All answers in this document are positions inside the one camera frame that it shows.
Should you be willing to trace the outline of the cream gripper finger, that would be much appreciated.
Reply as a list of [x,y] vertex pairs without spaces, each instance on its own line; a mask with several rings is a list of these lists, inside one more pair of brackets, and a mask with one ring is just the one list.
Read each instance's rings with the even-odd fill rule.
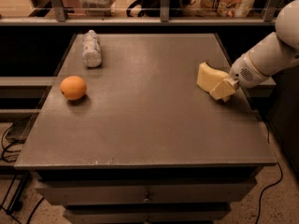
[[207,63],[200,63],[197,76],[197,85],[204,91],[210,92],[223,79],[229,77],[229,74],[212,68]]

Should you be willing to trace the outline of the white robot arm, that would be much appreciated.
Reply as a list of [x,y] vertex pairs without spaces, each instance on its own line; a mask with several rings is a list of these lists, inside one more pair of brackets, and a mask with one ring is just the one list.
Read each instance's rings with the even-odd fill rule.
[[200,63],[197,86],[216,101],[227,102],[239,87],[254,88],[274,74],[299,65],[299,0],[280,10],[276,31],[242,54],[229,72]]

